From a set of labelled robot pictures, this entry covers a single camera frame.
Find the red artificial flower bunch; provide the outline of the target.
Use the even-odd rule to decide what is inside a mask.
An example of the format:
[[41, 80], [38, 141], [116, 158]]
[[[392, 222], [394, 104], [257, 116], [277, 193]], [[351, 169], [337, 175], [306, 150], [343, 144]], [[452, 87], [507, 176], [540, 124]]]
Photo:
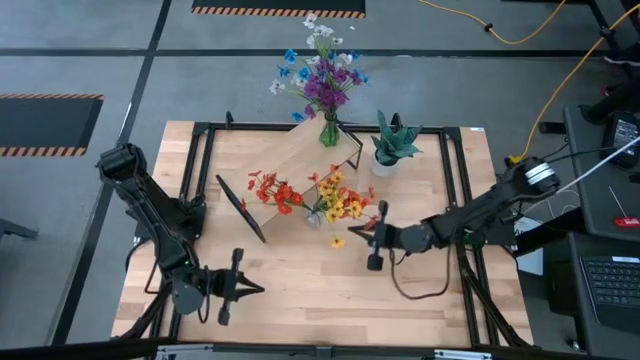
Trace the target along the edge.
[[250, 172], [247, 190], [266, 205], [275, 206], [282, 215], [289, 215], [294, 207], [311, 211], [303, 195], [284, 180], [279, 180], [277, 173], [263, 173], [261, 170]]

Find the grey metal leg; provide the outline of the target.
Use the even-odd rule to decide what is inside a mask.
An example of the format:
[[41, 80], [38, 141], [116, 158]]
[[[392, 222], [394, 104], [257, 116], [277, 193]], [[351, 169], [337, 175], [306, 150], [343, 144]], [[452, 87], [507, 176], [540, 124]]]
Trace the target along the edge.
[[24, 239], [34, 240], [37, 238], [38, 231], [32, 230], [28, 227], [24, 227], [5, 219], [0, 219], [0, 240], [5, 235], [14, 235]]

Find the white paper sheet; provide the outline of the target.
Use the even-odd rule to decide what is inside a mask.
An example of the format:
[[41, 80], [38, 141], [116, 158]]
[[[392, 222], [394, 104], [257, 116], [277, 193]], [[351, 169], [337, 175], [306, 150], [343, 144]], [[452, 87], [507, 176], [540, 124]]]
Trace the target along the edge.
[[[516, 235], [535, 229], [542, 224], [541, 221], [529, 217], [522, 217], [515, 222], [514, 232]], [[516, 257], [518, 269], [529, 274], [542, 276], [544, 274], [543, 265], [544, 251], [542, 249], [535, 250], [526, 255]]]

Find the green glass vase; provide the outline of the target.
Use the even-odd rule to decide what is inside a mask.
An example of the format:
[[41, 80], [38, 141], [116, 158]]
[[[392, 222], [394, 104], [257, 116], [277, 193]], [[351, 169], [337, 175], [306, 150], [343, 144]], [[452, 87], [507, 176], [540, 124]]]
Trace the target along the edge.
[[320, 133], [319, 141], [325, 147], [333, 147], [340, 137], [337, 116], [333, 113], [325, 113], [324, 117], [325, 124]]

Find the purple artificial flower bunch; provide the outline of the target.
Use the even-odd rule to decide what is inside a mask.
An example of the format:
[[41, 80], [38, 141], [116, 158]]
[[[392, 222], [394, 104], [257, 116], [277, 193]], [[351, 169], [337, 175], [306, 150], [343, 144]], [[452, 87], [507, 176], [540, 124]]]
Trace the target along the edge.
[[301, 92], [307, 101], [304, 114], [308, 117], [318, 112], [336, 117], [337, 110], [349, 101], [347, 92], [368, 82], [368, 77], [358, 69], [338, 66], [329, 59], [320, 59], [306, 70], [308, 75], [302, 76], [299, 71], [298, 76], [303, 81]]

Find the green plant in white pot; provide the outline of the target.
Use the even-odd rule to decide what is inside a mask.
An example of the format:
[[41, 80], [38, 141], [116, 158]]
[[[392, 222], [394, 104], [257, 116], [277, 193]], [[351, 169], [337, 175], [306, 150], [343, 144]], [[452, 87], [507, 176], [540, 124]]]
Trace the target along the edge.
[[421, 153], [414, 142], [423, 127], [405, 126], [398, 113], [394, 113], [388, 123], [381, 110], [377, 111], [377, 120], [380, 136], [371, 136], [375, 147], [371, 170], [376, 176], [388, 177], [397, 172], [401, 159], [412, 158], [416, 153]]

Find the white artificial flower bunch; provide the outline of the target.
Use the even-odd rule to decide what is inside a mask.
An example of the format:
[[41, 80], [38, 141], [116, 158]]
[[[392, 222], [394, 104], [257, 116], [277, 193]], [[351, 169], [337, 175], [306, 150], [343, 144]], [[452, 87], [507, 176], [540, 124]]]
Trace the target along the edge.
[[306, 38], [306, 45], [310, 50], [315, 51], [313, 56], [325, 55], [331, 50], [334, 50], [337, 54], [345, 53], [339, 52], [339, 47], [342, 45], [344, 39], [337, 37], [331, 27], [319, 24], [317, 19], [318, 16], [310, 14], [303, 21], [304, 27], [310, 31], [310, 34]]

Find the person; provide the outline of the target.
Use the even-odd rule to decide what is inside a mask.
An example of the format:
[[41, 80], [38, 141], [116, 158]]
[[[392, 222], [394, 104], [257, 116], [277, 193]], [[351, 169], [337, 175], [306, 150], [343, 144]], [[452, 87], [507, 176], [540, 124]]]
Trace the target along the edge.
[[610, 64], [640, 67], [640, 50], [632, 50], [616, 54], [611, 53], [606, 55], [604, 60]]
[[606, 86], [601, 100], [592, 105], [581, 105], [580, 111], [587, 122], [595, 125], [603, 124], [616, 111], [640, 113], [640, 75]]

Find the black aluminium table frame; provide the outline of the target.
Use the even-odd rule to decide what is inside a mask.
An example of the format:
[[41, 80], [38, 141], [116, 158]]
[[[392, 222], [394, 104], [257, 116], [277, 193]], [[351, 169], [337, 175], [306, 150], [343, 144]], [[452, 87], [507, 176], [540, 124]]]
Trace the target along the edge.
[[[234, 302], [230, 320], [201, 323], [195, 314], [175, 314], [166, 302], [145, 331], [148, 338], [193, 344], [201, 352], [259, 352], [317, 358], [360, 356], [429, 357], [437, 349], [465, 350], [471, 344], [465, 291], [457, 260], [449, 250], [432, 250], [402, 262], [398, 272], [409, 288], [431, 297], [409, 301], [391, 281], [391, 268], [367, 269], [368, 248], [347, 223], [332, 232], [312, 228], [301, 211], [276, 215], [254, 231], [238, 214], [221, 183], [244, 164], [278, 143], [287, 123], [187, 122], [166, 124], [154, 177], [170, 195], [181, 188], [195, 131], [211, 154], [204, 189], [206, 214], [196, 242], [200, 261], [212, 268], [229, 265], [235, 249], [244, 252], [241, 270], [263, 292]], [[465, 196], [487, 190], [492, 163], [480, 128], [426, 127], [417, 138], [419, 154], [392, 177], [370, 169], [374, 125], [350, 124], [345, 139], [355, 149], [344, 166], [359, 189], [373, 188], [387, 200], [390, 220], [408, 225]], [[333, 234], [346, 242], [335, 249]]]

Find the black keyboard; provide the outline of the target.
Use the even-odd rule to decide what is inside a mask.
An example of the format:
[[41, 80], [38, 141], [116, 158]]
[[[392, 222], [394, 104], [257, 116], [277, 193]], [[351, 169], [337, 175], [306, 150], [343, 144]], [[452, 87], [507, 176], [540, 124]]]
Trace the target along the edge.
[[598, 322], [636, 331], [640, 327], [640, 258], [581, 256], [580, 265]]

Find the yellow artificial flower bunch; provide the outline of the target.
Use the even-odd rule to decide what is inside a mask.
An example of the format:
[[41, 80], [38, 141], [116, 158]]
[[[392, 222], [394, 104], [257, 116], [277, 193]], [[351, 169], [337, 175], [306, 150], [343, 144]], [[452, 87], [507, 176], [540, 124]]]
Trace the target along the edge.
[[348, 218], [361, 219], [366, 198], [343, 184], [344, 175], [338, 169], [323, 179], [317, 173], [313, 173], [309, 180], [313, 182], [316, 190], [316, 200], [310, 206], [311, 211], [321, 211], [324, 214], [324, 221], [328, 222], [333, 235], [331, 247], [344, 247], [346, 241], [336, 234], [334, 224], [338, 220]]

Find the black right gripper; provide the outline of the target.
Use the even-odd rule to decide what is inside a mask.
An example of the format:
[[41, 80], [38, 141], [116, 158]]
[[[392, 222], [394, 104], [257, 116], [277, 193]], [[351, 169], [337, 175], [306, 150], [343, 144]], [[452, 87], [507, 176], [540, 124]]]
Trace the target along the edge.
[[381, 271], [383, 268], [383, 257], [380, 255], [381, 249], [399, 249], [398, 229], [385, 222], [389, 204], [381, 200], [378, 205], [378, 219], [373, 225], [363, 224], [350, 226], [348, 230], [354, 235], [362, 238], [371, 247], [371, 254], [367, 258], [367, 269], [370, 271]]

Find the red handled screwdriver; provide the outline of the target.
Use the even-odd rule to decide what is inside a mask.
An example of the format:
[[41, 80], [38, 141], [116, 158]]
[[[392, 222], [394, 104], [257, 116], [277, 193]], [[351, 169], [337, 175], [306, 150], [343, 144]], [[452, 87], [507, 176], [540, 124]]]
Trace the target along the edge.
[[609, 186], [609, 191], [621, 213], [620, 217], [614, 219], [615, 226], [618, 228], [640, 228], [640, 218], [628, 216], [611, 186]]

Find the black mat orange hazard stripes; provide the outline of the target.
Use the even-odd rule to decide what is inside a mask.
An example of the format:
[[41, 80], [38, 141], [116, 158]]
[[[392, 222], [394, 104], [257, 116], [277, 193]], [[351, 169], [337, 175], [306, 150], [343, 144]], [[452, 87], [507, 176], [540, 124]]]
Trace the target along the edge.
[[363, 19], [366, 0], [192, 0], [198, 15]]
[[0, 157], [80, 157], [102, 94], [0, 94]]

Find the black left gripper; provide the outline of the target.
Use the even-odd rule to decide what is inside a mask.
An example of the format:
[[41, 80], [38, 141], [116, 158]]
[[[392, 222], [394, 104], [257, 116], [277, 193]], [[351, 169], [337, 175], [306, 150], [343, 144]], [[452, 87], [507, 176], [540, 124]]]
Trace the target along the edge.
[[207, 271], [207, 295], [214, 295], [223, 300], [218, 312], [218, 324], [228, 325], [230, 320], [230, 305], [236, 299], [236, 285], [239, 283], [247, 288], [238, 291], [238, 299], [249, 295], [261, 294], [264, 287], [249, 280], [246, 276], [240, 277], [240, 262], [243, 258], [244, 250], [236, 248], [231, 257], [231, 267], [229, 269], [218, 269]]

